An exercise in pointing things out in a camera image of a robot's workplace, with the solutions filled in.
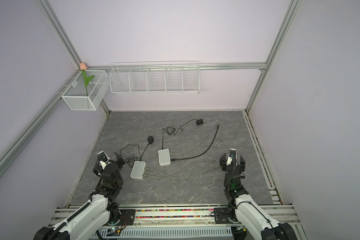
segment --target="colorful cable strip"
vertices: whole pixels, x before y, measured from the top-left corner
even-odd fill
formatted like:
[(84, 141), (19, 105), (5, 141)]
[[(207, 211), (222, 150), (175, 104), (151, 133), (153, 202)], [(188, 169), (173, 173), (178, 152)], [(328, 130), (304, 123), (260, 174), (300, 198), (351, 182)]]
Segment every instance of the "colorful cable strip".
[(189, 215), (189, 216), (144, 216), (135, 218), (176, 218), (176, 217), (210, 217), (210, 215)]
[(140, 209), (136, 212), (166, 212), (166, 211), (213, 211), (213, 209)]

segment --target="white router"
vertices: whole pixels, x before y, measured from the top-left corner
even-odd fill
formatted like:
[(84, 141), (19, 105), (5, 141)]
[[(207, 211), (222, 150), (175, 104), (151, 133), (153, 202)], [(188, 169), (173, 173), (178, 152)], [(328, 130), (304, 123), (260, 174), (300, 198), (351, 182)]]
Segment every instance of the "white router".
[(162, 149), (158, 151), (158, 163), (160, 166), (171, 164), (171, 157), (169, 156), (169, 149)]

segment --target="white wire shelf basket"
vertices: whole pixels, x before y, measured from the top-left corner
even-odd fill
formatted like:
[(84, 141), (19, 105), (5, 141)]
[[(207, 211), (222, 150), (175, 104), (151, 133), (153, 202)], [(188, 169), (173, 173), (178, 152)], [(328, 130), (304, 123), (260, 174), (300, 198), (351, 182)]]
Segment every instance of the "white wire shelf basket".
[(114, 94), (199, 93), (198, 62), (111, 63)]
[(62, 94), (62, 98), (72, 110), (96, 110), (109, 88), (109, 80), (104, 70), (86, 70), (93, 79), (88, 83), (87, 91), (84, 77), (80, 73)]

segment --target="green tulip leaf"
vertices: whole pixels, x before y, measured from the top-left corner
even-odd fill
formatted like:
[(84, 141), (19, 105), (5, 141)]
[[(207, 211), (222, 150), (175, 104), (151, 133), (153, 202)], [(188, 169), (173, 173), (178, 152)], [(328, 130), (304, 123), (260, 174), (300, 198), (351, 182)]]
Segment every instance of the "green tulip leaf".
[(88, 83), (95, 77), (95, 75), (89, 76), (87, 79), (84, 78), (85, 87), (88, 86)]

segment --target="black power cord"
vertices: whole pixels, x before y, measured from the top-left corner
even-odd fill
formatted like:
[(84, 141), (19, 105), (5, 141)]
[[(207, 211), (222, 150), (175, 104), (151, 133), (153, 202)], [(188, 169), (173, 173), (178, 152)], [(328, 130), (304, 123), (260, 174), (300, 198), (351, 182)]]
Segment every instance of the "black power cord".
[(142, 158), (142, 156), (144, 155), (144, 152), (145, 152), (145, 150), (147, 149), (147, 147), (148, 147), (149, 144), (152, 144), (152, 143), (148, 143), (148, 144), (147, 144), (147, 146), (145, 147), (145, 149), (144, 149), (144, 151), (143, 151), (142, 154), (140, 153), (140, 147), (139, 147), (138, 144), (128, 144), (125, 148), (123, 148), (123, 149), (120, 150), (120, 156), (122, 156), (121, 151), (123, 151), (124, 149), (126, 149), (128, 146), (137, 146), (137, 151), (139, 152), (139, 155), (140, 155), (140, 156), (139, 156), (139, 157), (136, 157), (135, 154), (132, 154), (131, 156), (129, 156), (129, 157), (127, 157), (127, 158), (125, 159), (125, 162), (128, 164), (128, 166), (129, 166), (129, 167), (133, 167), (132, 163), (133, 163), (134, 161), (141, 161), (141, 158)]
[[(203, 122), (204, 122), (203, 119), (196, 119), (196, 118), (195, 118), (195, 119), (192, 119), (192, 120), (188, 121), (187, 123), (192, 122), (193, 120), (196, 120), (196, 124), (197, 124), (197, 125), (203, 124)], [(170, 126), (170, 127), (163, 128), (163, 137), (162, 137), (162, 141), (161, 141), (161, 143), (162, 143), (161, 149), (164, 149), (164, 131), (165, 131), (166, 133), (168, 133), (169, 136), (171, 136), (171, 135), (176, 135), (179, 130), (181, 130), (181, 131), (184, 130), (184, 129), (183, 129), (183, 126), (187, 125), (187, 123), (183, 124), (183, 125), (180, 126), (178, 129), (176, 129), (174, 126)]]
[(213, 136), (213, 140), (212, 140), (211, 144), (209, 145), (209, 147), (208, 147), (202, 154), (199, 154), (199, 155), (194, 156), (194, 157), (174, 158), (174, 159), (171, 159), (171, 161), (192, 159), (192, 158), (195, 158), (195, 157), (202, 156), (204, 153), (206, 153), (206, 152), (211, 148), (213, 142), (215, 141), (216, 134), (217, 134), (217, 131), (218, 131), (218, 130), (219, 130), (219, 124), (217, 125), (217, 129), (216, 129), (215, 135)]

